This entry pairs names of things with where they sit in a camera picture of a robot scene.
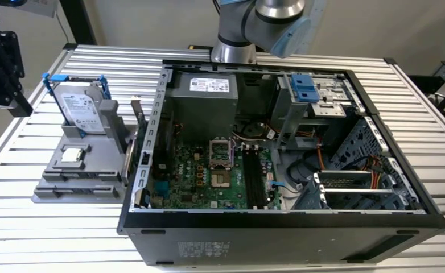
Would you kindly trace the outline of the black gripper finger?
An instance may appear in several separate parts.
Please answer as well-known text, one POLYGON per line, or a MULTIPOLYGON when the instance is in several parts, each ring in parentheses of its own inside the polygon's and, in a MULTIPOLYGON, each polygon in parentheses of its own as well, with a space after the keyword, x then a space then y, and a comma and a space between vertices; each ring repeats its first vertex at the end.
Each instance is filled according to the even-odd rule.
POLYGON ((17 35, 13 31, 0 31, 0 109, 6 109, 13 117, 32 114, 20 83, 24 76, 17 35))

